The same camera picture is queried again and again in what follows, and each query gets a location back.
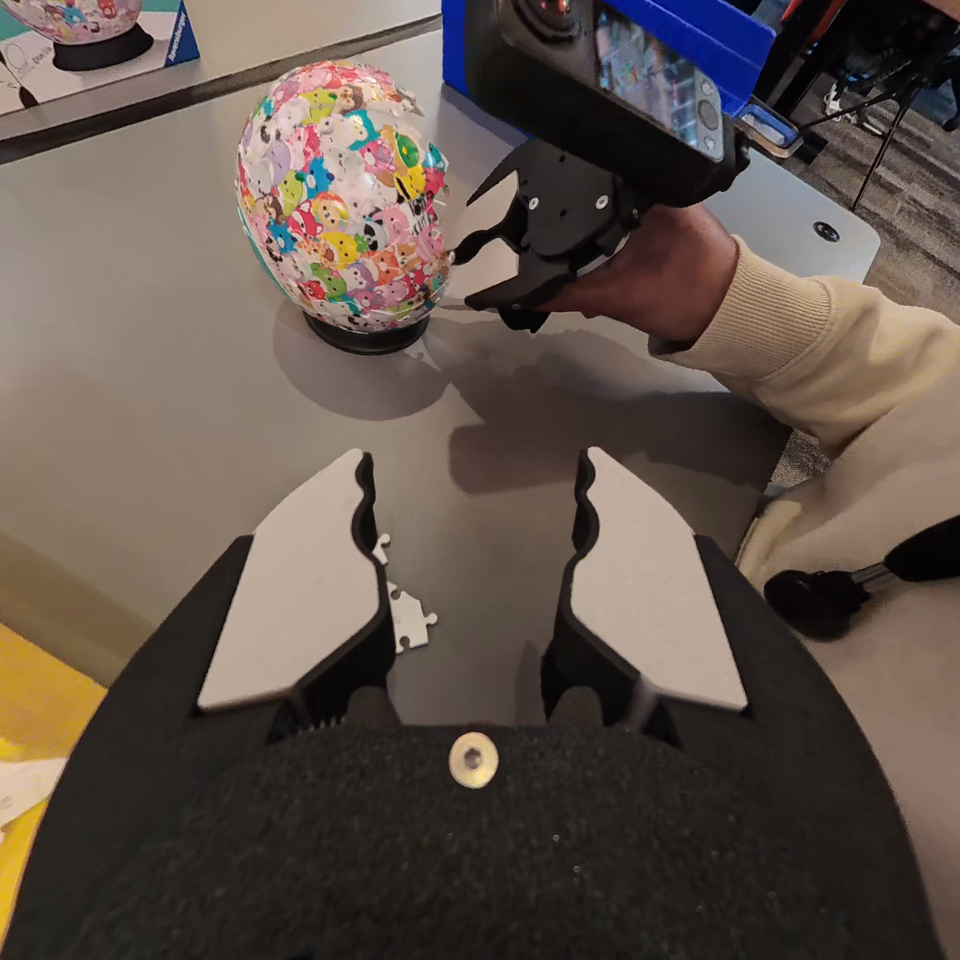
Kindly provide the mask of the beige hoodie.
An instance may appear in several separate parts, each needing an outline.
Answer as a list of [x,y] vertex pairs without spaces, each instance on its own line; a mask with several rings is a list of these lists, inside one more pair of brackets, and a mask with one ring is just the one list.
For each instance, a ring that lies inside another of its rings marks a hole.
[[[757,588],[782,570],[861,570],[958,515],[958,424],[888,414],[819,476],[773,499],[739,548]],[[883,589],[840,640],[810,644],[870,740],[914,842],[935,926],[958,958],[958,578]]]

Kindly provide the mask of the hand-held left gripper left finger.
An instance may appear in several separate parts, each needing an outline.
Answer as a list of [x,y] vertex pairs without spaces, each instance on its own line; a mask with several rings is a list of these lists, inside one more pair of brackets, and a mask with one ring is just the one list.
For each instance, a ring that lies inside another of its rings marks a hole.
[[346,713],[356,690],[385,689],[395,633],[374,555],[370,453],[349,450],[256,526],[198,708],[222,713],[286,701],[301,717]]

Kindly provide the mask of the person's right hand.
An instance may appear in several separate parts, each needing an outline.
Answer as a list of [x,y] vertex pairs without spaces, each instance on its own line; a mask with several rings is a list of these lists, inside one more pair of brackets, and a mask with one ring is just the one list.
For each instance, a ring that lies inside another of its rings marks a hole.
[[537,309],[607,317],[689,347],[722,306],[739,254],[735,237],[701,204],[655,206],[612,258]]

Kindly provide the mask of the yellow plastic bin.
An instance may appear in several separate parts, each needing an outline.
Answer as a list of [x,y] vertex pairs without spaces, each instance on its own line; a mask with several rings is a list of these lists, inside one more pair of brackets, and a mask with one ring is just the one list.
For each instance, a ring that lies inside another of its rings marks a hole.
[[[1,762],[66,758],[106,695],[102,684],[1,627]],[[1,829],[1,939],[49,800]]]

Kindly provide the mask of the blue plastic bin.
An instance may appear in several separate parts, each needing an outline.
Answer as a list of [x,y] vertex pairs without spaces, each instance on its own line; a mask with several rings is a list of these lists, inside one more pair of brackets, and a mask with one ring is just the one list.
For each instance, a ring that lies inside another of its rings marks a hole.
[[442,77],[527,138],[639,181],[737,163],[774,30],[730,2],[443,1]]

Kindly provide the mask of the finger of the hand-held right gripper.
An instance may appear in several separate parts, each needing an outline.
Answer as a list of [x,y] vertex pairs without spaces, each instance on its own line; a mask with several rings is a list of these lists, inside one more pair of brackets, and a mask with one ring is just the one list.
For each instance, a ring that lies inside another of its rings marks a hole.
[[510,171],[492,182],[470,199],[455,225],[450,244],[450,265],[453,268],[518,268],[520,254],[499,233],[510,212],[519,188],[516,171]]
[[559,283],[559,266],[533,251],[484,247],[458,264],[458,301],[473,311],[533,309],[549,301]]

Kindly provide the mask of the colourful puzzle ball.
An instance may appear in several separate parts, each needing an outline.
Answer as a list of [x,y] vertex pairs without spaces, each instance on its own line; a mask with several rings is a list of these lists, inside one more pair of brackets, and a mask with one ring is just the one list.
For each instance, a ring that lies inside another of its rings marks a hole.
[[296,67],[246,119],[237,210],[274,285],[344,330],[407,327],[450,276],[438,204],[448,162],[416,96],[373,66]]

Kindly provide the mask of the black ball stand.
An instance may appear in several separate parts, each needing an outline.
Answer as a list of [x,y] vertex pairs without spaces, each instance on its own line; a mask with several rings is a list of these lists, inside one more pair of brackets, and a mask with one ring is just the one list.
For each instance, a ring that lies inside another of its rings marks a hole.
[[430,314],[407,326],[379,331],[348,330],[301,312],[318,339],[342,353],[361,356],[398,354],[414,346],[426,333]]

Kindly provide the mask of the person's right forearm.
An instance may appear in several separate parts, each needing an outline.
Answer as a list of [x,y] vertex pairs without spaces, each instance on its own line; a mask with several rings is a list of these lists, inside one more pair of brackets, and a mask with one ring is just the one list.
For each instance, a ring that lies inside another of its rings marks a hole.
[[958,376],[959,329],[946,316],[847,279],[798,277],[733,239],[736,271],[702,334],[650,334],[651,355],[711,375],[831,454]]

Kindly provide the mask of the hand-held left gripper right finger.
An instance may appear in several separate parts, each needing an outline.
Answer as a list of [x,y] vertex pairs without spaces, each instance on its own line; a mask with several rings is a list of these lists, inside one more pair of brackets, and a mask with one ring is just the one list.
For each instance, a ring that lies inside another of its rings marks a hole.
[[666,704],[741,716],[748,697],[696,534],[654,487],[600,447],[581,451],[573,554],[543,655],[543,706],[595,694],[602,718]]

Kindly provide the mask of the puzzle box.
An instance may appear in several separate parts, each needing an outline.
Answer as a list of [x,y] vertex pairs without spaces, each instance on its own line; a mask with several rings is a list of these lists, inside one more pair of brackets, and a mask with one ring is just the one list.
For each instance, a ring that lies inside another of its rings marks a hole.
[[199,58],[182,1],[3,1],[1,115]]

